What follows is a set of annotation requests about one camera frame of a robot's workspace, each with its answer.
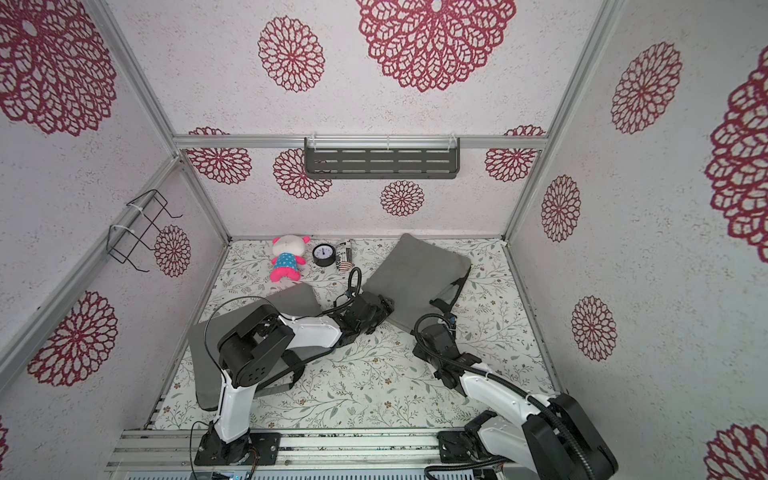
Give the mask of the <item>grey laptop bag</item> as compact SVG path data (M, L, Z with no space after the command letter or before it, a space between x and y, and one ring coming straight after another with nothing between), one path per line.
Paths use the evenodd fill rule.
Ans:
M218 410L223 372L236 387L255 386L258 390L285 376L297 382L307 364L331 350L317 346L289 349L289 343L298 336L278 320L277 314L310 317L320 311L312 287L299 283L193 326L187 339L198 406L207 412Z
M411 332L428 313L455 318L453 308L471 268L469 258L404 234L363 290L390 300L388 321Z

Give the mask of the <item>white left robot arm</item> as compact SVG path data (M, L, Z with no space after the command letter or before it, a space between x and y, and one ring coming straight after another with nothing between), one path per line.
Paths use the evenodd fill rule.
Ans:
M363 292L316 316L282 313L269 301L246 314L217 342L217 416L190 455L192 466L272 465L280 436L251 432L256 394L289 374L296 382L308 364L374 333L393 311L392 300Z

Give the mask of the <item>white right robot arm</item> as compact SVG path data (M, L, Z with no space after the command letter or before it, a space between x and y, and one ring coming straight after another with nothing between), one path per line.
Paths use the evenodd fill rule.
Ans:
M413 353L443 385L486 409L460 431L437 434L440 466L486 469L514 463L540 479L609 479L618 460L581 405L561 393L535 395L459 351L442 323L413 330Z

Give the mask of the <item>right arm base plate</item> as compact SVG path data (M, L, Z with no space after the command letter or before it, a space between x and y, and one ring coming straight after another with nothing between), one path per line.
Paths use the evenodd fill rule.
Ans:
M440 431L437 440L440 461L445 464L474 463L489 457L479 437L473 432Z

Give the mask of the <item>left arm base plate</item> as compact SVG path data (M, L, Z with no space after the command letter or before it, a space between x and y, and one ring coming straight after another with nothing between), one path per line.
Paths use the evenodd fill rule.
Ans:
M276 464L282 435L270 432L250 432L246 441L246 465L273 466Z

